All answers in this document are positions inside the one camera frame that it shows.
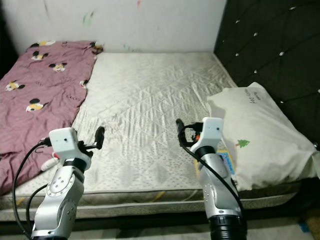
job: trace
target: floor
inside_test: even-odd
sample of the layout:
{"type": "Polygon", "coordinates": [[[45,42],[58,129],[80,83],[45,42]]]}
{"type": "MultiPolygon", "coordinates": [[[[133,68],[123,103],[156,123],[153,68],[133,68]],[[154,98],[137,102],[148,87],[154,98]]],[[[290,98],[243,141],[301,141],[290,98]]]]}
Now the floor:
{"type": "MultiPolygon", "coordinates": [[[[276,218],[248,222],[247,240],[313,240],[303,232],[297,218],[276,218]]],[[[73,232],[69,240],[209,240],[208,225],[159,227],[136,230],[92,230],[73,232]]],[[[1,236],[0,240],[25,240],[21,235],[1,236]]]]}

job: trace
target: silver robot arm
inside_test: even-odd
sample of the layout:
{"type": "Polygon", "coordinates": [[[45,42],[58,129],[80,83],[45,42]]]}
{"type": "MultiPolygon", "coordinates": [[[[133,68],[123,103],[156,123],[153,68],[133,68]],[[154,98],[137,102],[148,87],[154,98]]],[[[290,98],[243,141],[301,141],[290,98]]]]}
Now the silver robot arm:
{"type": "Polygon", "coordinates": [[[244,220],[237,188],[222,158],[216,154],[222,137],[223,120],[205,117],[202,121],[203,123],[197,122],[184,126],[183,122],[177,119],[176,123],[180,145],[186,151],[188,151],[186,148],[190,147],[189,153],[198,160],[199,182],[203,189],[205,213],[210,224],[211,239],[246,240],[247,223],[244,220]],[[196,136],[193,142],[186,140],[184,133],[186,128],[195,130],[196,136]],[[208,167],[215,171],[220,179],[208,167]]]}
{"type": "Polygon", "coordinates": [[[84,193],[84,172],[91,165],[93,153],[88,149],[101,149],[104,141],[103,127],[95,134],[95,142],[84,145],[78,141],[77,132],[61,128],[49,133],[52,148],[63,166],[59,168],[46,187],[45,198],[38,207],[31,237],[33,240],[66,240],[76,219],[77,205],[84,193]]]}

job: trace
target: white pillow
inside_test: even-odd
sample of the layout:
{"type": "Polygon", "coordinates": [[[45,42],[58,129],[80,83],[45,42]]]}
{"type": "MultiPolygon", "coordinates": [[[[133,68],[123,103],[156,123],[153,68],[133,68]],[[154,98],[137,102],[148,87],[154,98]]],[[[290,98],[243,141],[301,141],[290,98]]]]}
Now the white pillow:
{"type": "Polygon", "coordinates": [[[238,190],[317,176],[319,152],[258,83],[225,88],[208,97],[207,108],[211,117],[224,118],[222,140],[236,165],[238,190]]]}

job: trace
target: black cable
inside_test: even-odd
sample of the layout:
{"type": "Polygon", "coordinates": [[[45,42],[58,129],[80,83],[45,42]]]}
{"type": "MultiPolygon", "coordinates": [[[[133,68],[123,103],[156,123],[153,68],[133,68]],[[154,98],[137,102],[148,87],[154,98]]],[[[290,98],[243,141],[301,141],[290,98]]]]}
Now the black cable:
{"type": "Polygon", "coordinates": [[[32,199],[35,197],[35,195],[40,192],[42,189],[45,189],[48,186],[48,184],[43,185],[42,187],[38,188],[37,190],[35,190],[32,195],[29,197],[28,203],[25,206],[25,219],[26,219],[26,224],[29,227],[29,230],[32,231],[32,224],[30,221],[30,205],[31,205],[31,201],[32,199]]]}
{"type": "Polygon", "coordinates": [[[242,224],[244,225],[245,227],[245,231],[247,232],[248,230],[248,225],[247,225],[247,221],[246,221],[246,218],[245,218],[245,209],[244,209],[244,206],[242,205],[242,202],[240,201],[240,198],[239,196],[235,193],[235,191],[229,186],[229,184],[215,171],[213,170],[212,167],[210,167],[204,160],[202,160],[200,157],[198,157],[196,154],[194,154],[192,151],[190,151],[185,145],[184,143],[182,142],[182,140],[180,139],[180,134],[182,134],[182,132],[189,128],[190,125],[187,125],[187,126],[184,126],[180,132],[178,133],[178,139],[179,139],[179,143],[180,143],[180,146],[188,153],[190,154],[192,157],[194,157],[198,162],[200,162],[203,166],[205,166],[211,173],[213,173],[213,175],[216,176],[217,179],[220,180],[220,182],[222,182],[222,184],[226,187],[226,189],[229,190],[229,192],[232,194],[232,196],[234,197],[234,199],[236,200],[236,202],[238,203],[239,205],[239,208],[240,208],[240,211],[241,211],[241,214],[242,214],[242,224]]]}
{"type": "Polygon", "coordinates": [[[30,149],[30,151],[25,155],[24,159],[22,160],[18,170],[16,171],[16,175],[14,177],[13,180],[13,184],[12,184],[12,208],[13,208],[13,214],[15,217],[15,220],[18,224],[18,226],[20,227],[20,229],[22,230],[22,233],[29,239],[31,239],[31,234],[30,232],[27,231],[27,229],[22,225],[22,222],[20,220],[19,214],[18,214],[18,210],[17,210],[17,203],[16,203],[16,185],[17,185],[17,181],[18,181],[18,176],[24,166],[24,164],[26,163],[28,157],[30,156],[30,154],[39,146],[44,145],[44,142],[39,142],[37,145],[35,145],[33,148],[30,149]]]}

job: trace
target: black tufted headboard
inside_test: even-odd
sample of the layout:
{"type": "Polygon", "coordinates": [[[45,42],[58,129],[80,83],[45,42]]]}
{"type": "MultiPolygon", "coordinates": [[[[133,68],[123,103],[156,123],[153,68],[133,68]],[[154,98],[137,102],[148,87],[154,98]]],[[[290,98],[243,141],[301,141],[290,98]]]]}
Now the black tufted headboard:
{"type": "Polygon", "coordinates": [[[239,87],[260,83],[320,143],[320,0],[228,0],[214,53],[239,87]]]}

